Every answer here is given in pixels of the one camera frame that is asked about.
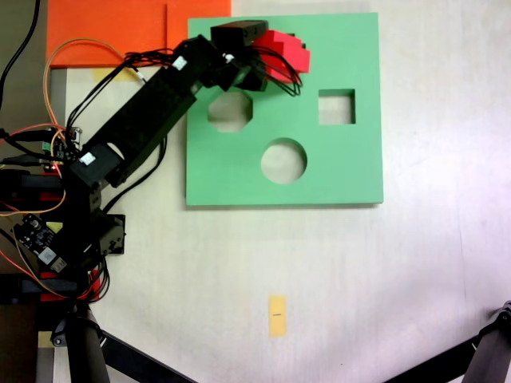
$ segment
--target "black tripod leg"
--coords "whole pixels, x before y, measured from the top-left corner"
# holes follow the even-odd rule
[[[497,327],[482,337],[463,383],[504,383],[511,362],[511,344]]]
[[[83,318],[71,318],[65,328],[73,383],[110,383],[97,328]]]
[[[103,331],[103,354],[106,364],[140,383],[196,383],[189,377],[164,365]]]
[[[386,383],[448,383],[465,373],[475,353],[478,337],[469,339]]]

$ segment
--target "yellow sticky note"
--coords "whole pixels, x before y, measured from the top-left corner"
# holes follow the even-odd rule
[[[115,68],[93,68],[94,80],[99,82],[103,80],[107,74],[112,72]],[[133,69],[124,68],[113,78],[113,81],[139,81]]]
[[[269,301],[270,337],[283,337],[286,334],[286,297],[271,295]]]

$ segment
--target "circuit board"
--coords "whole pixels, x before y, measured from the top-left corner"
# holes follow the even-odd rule
[[[63,259],[57,257],[50,247],[55,233],[35,215],[28,214],[23,219],[23,224],[16,225],[14,230],[18,241],[32,251],[45,265],[49,266],[53,263],[51,268],[56,272],[60,272],[67,265]]]

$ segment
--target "square hole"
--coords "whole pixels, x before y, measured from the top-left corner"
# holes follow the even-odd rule
[[[354,89],[319,90],[320,125],[345,125],[355,122]]]

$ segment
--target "orange wire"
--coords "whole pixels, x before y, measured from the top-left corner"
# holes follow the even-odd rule
[[[108,49],[111,49],[117,56],[119,56],[121,61],[123,61],[125,59],[124,55],[121,52],[119,52],[117,49],[115,49],[113,46],[111,46],[108,42],[104,42],[104,41],[98,40],[96,38],[72,38],[68,41],[64,41],[57,48],[55,48],[55,50],[50,54],[50,56],[48,57],[48,60],[46,61],[45,71],[43,74],[43,82],[42,82],[42,92],[43,92],[44,98],[45,98],[46,110],[48,111],[48,114],[50,115],[50,119],[52,120],[52,122],[54,124],[57,123],[57,118],[55,117],[55,113],[53,112],[53,109],[51,107],[50,90],[49,90],[50,84],[48,82],[49,76],[50,76],[51,62],[53,61],[55,56],[57,56],[57,54],[61,51],[61,49],[65,48],[68,45],[74,45],[76,43],[84,43],[84,42],[89,43],[89,44],[92,42],[93,44],[102,45]]]
[[[51,140],[52,146],[51,146],[50,151],[51,151],[51,155],[52,156],[53,156],[53,143],[55,142],[55,138],[57,138],[57,136],[59,134],[61,134],[61,131],[57,130],[57,132],[53,135],[53,139]],[[61,169],[59,169],[57,165],[55,165],[55,168],[57,169],[58,175],[62,178]],[[19,210],[17,210],[17,211],[13,211],[12,213],[0,214],[0,217],[11,217],[12,215],[16,215],[16,214],[42,214],[42,213],[48,213],[50,211],[53,211],[53,210],[59,208],[64,203],[64,200],[65,200],[65,190],[64,190],[64,193],[62,194],[61,202],[59,202],[57,205],[55,205],[54,207],[52,207],[50,209],[39,210],[39,211],[19,211]]]
[[[53,126],[54,128],[56,128],[57,130],[60,131],[60,136],[62,138],[65,138],[64,137],[64,134],[62,133],[62,131],[65,130],[65,128],[59,124],[53,124],[51,122],[47,123],[47,124],[36,124],[36,125],[31,125],[31,126],[27,126],[26,128],[21,128],[21,129],[18,129],[17,131],[11,133],[10,135],[13,136],[14,134],[18,134],[18,133],[21,133],[21,132],[26,132],[27,130],[32,130],[32,129],[36,129],[36,128],[45,128],[47,126]]]

